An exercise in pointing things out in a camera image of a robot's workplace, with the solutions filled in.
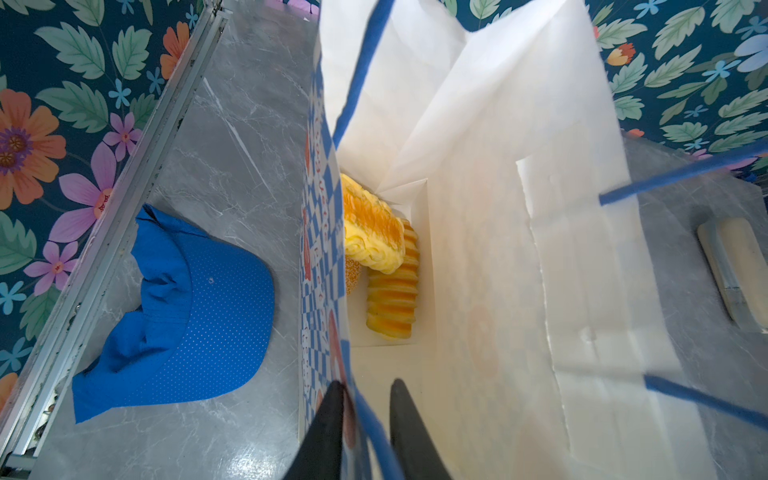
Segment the baseball cap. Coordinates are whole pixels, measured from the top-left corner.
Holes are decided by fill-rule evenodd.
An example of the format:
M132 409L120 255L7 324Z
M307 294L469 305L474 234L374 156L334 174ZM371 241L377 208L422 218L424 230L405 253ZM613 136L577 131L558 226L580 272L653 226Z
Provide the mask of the baseball cap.
M73 378L76 423L231 392L253 377L270 341L274 285L259 257L151 205L136 221L141 307Z

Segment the orange cream pastry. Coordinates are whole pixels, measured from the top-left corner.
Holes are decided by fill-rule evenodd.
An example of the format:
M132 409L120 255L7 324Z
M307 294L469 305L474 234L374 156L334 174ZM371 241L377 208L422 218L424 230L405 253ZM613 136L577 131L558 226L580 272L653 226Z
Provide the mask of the orange cream pastry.
M360 272L362 271L362 265L360 265L360 262L356 262L355 260L352 260L349 258L349 256L344 257L346 259L346 263L344 265L344 276L346 278L346 294L349 295L352 290L355 289L357 286L357 282L360 278Z
M344 250L352 260L392 273L406 254L402 222L389 205L341 175L344 193Z
M368 275L368 320L374 332L396 339L411 337L419 294L419 236L407 220L402 221L406 254L402 265L390 275L370 271Z

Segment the blue checkered pattern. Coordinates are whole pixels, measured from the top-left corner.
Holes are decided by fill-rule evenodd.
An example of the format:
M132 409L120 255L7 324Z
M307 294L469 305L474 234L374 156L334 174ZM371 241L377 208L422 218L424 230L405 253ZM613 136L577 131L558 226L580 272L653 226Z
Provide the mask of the blue checkered pattern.
M315 59L306 138L306 176L302 193L301 348L306 429L310 427L322 395L331 381L338 379L346 380L347 385L353 383L349 367L349 324L346 316L341 173L323 106L319 49ZM336 358L339 360L336 364L333 362L332 351L337 352ZM370 478L366 436L355 420L354 413L345 414L344 422L341 478ZM351 438L346 431L348 424L355 427Z

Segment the floral wallpaper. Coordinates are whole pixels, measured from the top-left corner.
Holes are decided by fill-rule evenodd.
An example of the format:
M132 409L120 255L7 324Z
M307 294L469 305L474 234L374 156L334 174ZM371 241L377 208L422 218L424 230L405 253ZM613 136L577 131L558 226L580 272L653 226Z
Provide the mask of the floral wallpaper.
M202 0L0 0L0 406Z
M467 30L526 0L440 0ZM587 0L621 127L703 159L768 135L768 2ZM768 155L730 167L768 193Z

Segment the white paper bag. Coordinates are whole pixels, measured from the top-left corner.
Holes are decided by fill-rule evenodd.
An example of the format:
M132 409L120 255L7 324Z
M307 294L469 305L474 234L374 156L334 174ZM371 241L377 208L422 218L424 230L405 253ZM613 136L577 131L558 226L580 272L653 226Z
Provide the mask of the white paper bag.
M304 192L305 425L342 377L388 424L400 377L456 479L716 478L696 406L642 386L645 372L682 371L637 201L598 203L629 175L584 4L534 0L474 33L436 0L396 0L382 24L386 4L323 2ZM345 296L337 164L419 234L409 340L365 327L365 277ZM366 433L381 442L361 423L345 474L367 475Z

